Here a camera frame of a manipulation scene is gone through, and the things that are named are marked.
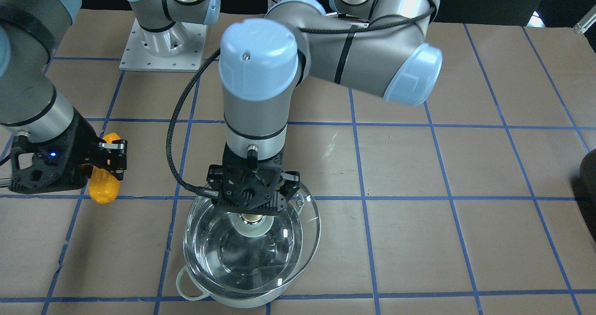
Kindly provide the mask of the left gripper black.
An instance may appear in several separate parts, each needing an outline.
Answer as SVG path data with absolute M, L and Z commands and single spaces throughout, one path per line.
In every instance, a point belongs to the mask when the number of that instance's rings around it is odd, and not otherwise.
M 207 173 L 207 197 L 222 211 L 283 211 L 299 190 L 299 172 L 283 172 L 282 164 L 283 150 L 260 160 L 254 149 L 239 156 L 226 145 L 222 164 Z

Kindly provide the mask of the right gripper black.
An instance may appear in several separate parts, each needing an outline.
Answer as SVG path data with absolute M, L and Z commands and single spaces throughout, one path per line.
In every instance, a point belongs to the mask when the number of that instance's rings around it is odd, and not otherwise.
M 80 113 L 66 130 L 42 143 L 19 136 L 10 157 L 12 174 L 8 189 L 19 194 L 78 190 L 87 185 L 93 172 L 123 181 L 127 169 L 128 142 L 107 143 Z

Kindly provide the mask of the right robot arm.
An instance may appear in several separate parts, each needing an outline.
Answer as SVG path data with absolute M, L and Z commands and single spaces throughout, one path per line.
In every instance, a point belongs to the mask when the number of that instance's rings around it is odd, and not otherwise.
M 221 0 L 127 0 L 135 23 L 123 53 L 128 71 L 186 71 L 203 56 L 206 26 Z M 115 198 L 127 168 L 127 141 L 98 137 L 42 72 L 73 25 L 82 0 L 0 0 L 1 126 L 14 136 L 1 187 L 20 194 L 88 187 Z

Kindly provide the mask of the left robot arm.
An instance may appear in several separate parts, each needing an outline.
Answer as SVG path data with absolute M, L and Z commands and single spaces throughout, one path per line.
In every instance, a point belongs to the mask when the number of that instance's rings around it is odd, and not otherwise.
M 326 16 L 316 0 L 281 0 L 263 18 L 229 26 L 219 74 L 227 126 L 222 164 L 207 174 L 215 207 L 276 215 L 300 188 L 283 172 L 294 90 L 309 76 L 419 106 L 441 69 L 441 50 L 425 42 L 440 0 L 329 0 L 366 27 Z

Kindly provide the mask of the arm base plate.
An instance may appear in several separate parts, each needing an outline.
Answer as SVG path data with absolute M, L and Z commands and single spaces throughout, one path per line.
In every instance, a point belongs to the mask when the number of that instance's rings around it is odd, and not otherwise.
M 203 62 L 207 26 L 177 22 L 152 33 L 134 20 L 119 68 L 122 71 L 194 72 Z

